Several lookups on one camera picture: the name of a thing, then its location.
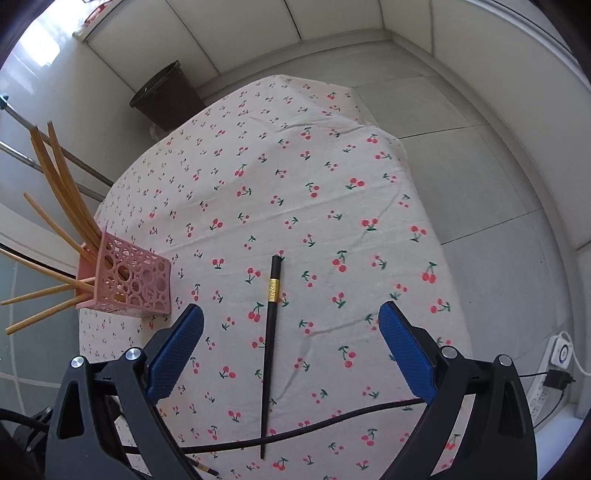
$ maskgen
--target pink plastic basket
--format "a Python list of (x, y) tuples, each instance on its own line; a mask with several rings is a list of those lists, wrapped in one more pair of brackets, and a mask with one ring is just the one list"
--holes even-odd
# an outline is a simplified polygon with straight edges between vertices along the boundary
[(106, 230), (100, 242), (99, 261), (80, 257), (76, 278), (95, 276), (91, 300), (77, 309), (92, 309), (130, 317), (170, 313), (170, 260), (136, 247)]

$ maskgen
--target trash can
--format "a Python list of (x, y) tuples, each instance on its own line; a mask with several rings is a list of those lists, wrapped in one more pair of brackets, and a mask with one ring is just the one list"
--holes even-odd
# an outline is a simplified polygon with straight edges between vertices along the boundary
[(205, 108), (177, 60), (154, 75), (129, 102), (164, 131), (180, 127)]

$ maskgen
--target blue gripper pad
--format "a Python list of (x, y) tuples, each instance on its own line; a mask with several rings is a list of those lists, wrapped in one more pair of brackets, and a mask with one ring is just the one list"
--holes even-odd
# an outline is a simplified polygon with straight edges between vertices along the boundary
[(437, 344), (426, 330), (411, 326), (394, 302), (384, 303), (379, 309), (378, 317), (379, 331), (410, 390), (429, 405), (437, 394), (434, 382), (435, 363), (434, 359), (427, 356), (415, 334), (419, 334), (421, 343), (425, 342), (424, 346), (431, 353), (433, 346), (429, 341), (435, 344), (436, 348)]
[(152, 405), (173, 392), (202, 334), (203, 311), (192, 303), (172, 327), (150, 339), (144, 351), (148, 357), (146, 396)]

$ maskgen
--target metal screw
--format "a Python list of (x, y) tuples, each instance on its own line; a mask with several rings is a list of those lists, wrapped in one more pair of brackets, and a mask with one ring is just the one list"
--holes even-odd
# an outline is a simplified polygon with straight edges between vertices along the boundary
[(510, 367), (513, 364), (513, 360), (511, 360), (511, 357), (509, 355), (499, 355), (499, 363), (503, 366), (503, 367)]
[(82, 356), (75, 356), (72, 359), (72, 361), (70, 362), (70, 365), (73, 366), (74, 368), (81, 367), (82, 364), (84, 364), (84, 357), (82, 357)]
[(445, 358), (452, 359), (452, 358), (457, 357), (457, 350), (452, 346), (445, 346), (441, 349), (441, 354)]
[(127, 360), (135, 360), (136, 358), (139, 358), (139, 356), (141, 354), (142, 354), (142, 350), (140, 350), (139, 348), (133, 347), (125, 352), (125, 358)]

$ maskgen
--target table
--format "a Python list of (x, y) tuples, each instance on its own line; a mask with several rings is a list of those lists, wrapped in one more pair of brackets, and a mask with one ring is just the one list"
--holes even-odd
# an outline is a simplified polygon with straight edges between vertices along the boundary
[[(197, 303), (204, 334), (160, 414), (182, 446), (258, 437), (268, 276), (279, 254), (269, 434), (412, 398), (377, 328), (383, 302), (395, 300), (439, 344), (465, 356), (471, 347), (405, 162), (402, 144), (361, 118), (349, 89), (274, 76), (221, 99), (134, 162), (98, 211), (101, 228), (171, 259), (172, 315), (81, 310), (82, 354), (114, 359)], [(422, 410), (274, 443), (265, 461), (258, 448), (200, 460), (224, 479), (377, 479)], [(468, 414), (463, 407), (437, 470), (453, 460)]]

